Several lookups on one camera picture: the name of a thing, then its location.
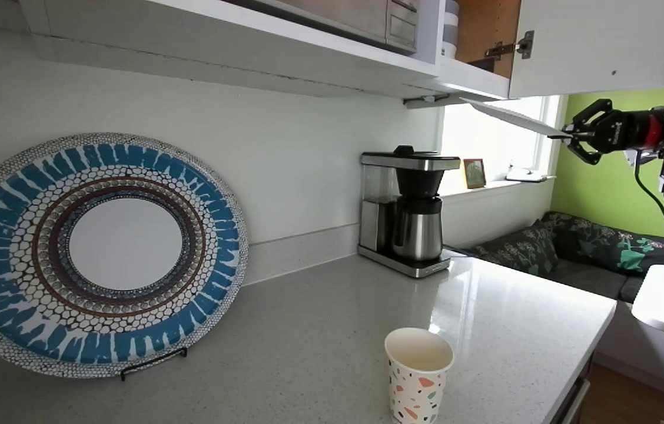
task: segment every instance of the white cabinet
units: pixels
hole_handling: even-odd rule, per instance
[[[664,87],[664,0],[522,0],[510,96]]]
[[[516,53],[510,77],[439,53],[444,0],[422,0],[411,55],[221,0],[22,0],[22,8],[45,59],[304,93],[664,87],[664,0],[522,0],[520,21],[503,21],[534,30],[534,44],[530,59]]]

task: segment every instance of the window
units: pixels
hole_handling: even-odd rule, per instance
[[[494,101],[492,106],[522,112],[559,127],[559,96]],[[469,103],[444,106],[440,153],[483,158],[488,186],[502,182],[510,166],[554,174],[555,141],[490,118]],[[447,171],[440,193],[467,191],[464,171]]]

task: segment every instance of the green wall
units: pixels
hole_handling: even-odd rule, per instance
[[[613,99],[615,108],[622,110],[664,106],[664,90],[576,93],[568,101],[566,123],[601,96]],[[661,200],[659,170],[661,160],[647,163],[641,166],[641,178]],[[626,163],[623,153],[610,153],[590,166],[562,149],[555,177],[552,209],[605,225],[664,235],[661,212],[634,182],[634,166]]]

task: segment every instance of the kitchen counter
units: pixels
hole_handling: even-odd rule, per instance
[[[477,258],[409,279],[349,257],[244,286],[189,358],[119,378],[54,378],[0,361],[0,424],[390,422],[383,335],[454,346],[440,422],[542,424],[583,370],[615,302]]]

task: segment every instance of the floor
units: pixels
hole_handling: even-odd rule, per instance
[[[589,366],[590,391],[579,424],[664,424],[664,392],[610,366]]]

